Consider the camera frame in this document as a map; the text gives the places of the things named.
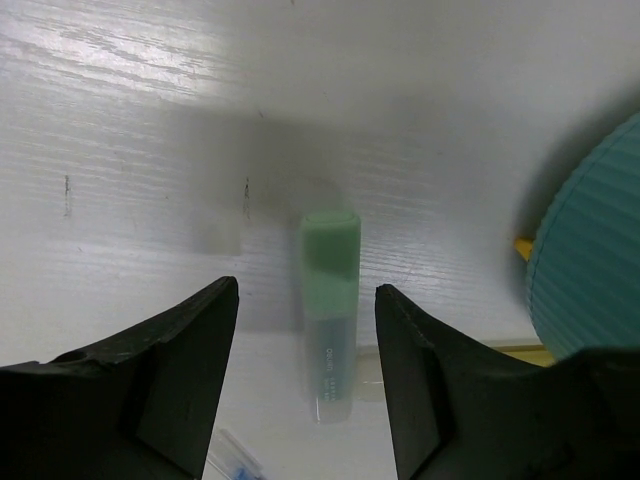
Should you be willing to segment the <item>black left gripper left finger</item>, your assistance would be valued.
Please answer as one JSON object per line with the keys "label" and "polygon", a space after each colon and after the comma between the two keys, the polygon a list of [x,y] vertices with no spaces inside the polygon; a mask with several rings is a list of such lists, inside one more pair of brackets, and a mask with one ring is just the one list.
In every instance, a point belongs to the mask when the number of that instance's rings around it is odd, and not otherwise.
{"label": "black left gripper left finger", "polygon": [[223,277],[47,363],[1,370],[5,479],[199,479],[238,311]]}

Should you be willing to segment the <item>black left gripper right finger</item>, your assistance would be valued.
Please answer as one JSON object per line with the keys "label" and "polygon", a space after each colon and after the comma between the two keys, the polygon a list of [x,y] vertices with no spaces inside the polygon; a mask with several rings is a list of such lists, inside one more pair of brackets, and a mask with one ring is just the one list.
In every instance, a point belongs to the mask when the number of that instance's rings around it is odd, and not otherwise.
{"label": "black left gripper right finger", "polygon": [[375,318],[401,479],[635,479],[639,354],[541,367],[496,351],[391,285]]}

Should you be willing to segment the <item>blue refill pen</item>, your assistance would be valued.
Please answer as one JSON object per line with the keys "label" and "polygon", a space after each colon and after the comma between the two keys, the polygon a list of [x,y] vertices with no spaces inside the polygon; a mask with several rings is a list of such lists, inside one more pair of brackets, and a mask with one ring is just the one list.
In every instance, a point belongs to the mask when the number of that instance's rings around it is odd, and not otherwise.
{"label": "blue refill pen", "polygon": [[226,429],[213,430],[207,462],[228,480],[265,479],[262,465]]}

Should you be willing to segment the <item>yellow highlighter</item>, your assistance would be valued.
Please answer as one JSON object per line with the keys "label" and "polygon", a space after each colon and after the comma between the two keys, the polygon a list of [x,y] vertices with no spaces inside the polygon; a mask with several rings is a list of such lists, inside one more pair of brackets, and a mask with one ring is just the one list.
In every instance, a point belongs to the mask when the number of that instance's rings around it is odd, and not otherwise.
{"label": "yellow highlighter", "polygon": [[492,301],[497,312],[490,316],[490,327],[482,334],[482,342],[512,358],[535,366],[548,367],[553,355],[542,344],[532,325],[527,303],[527,269],[532,256],[534,238],[514,234],[509,241],[502,265],[500,301]]}

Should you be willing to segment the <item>green highlighter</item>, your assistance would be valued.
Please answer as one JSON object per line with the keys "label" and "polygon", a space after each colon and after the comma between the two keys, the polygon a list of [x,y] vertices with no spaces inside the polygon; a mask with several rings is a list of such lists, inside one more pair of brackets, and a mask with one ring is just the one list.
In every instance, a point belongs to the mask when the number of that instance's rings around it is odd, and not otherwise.
{"label": "green highlighter", "polygon": [[315,421],[351,413],[360,286],[361,220],[352,211],[302,217],[298,231],[300,300]]}

